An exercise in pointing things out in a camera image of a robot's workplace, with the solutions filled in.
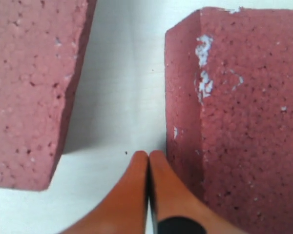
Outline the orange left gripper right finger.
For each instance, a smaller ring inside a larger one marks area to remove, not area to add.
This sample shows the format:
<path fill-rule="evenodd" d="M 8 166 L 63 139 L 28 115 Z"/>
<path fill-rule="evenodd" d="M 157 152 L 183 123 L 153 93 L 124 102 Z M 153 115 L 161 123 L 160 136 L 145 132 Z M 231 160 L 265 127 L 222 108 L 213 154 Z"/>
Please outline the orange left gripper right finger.
<path fill-rule="evenodd" d="M 162 151 L 150 161 L 150 202 L 155 234 L 238 234 L 232 225 L 201 202 L 185 186 Z"/>

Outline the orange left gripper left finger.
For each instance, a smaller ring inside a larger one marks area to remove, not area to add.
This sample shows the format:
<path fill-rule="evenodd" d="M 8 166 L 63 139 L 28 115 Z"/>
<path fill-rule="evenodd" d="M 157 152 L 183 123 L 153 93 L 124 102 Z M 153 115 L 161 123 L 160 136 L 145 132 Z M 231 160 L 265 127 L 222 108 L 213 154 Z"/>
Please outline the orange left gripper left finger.
<path fill-rule="evenodd" d="M 143 234 L 147 220 L 148 155 L 137 151 L 106 197 L 63 234 Z"/>

